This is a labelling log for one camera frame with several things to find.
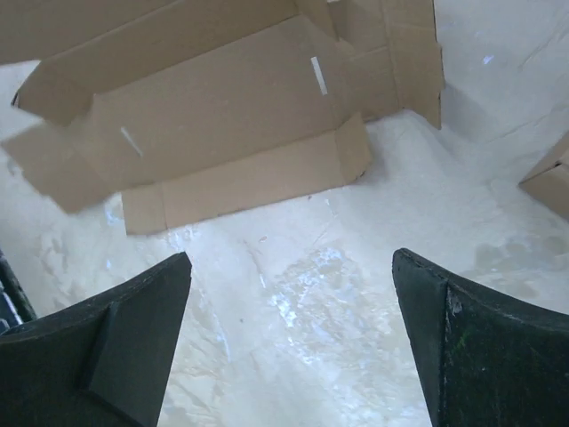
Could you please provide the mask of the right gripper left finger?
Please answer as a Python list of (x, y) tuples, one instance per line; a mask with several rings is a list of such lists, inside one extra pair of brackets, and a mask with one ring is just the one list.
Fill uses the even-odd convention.
[(191, 284), (186, 253), (1, 335), (3, 426), (155, 426)]

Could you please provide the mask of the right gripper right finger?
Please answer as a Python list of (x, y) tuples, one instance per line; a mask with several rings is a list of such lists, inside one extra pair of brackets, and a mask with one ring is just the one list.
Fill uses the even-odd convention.
[(568, 317), (406, 248), (392, 277), (434, 426), (566, 426)]

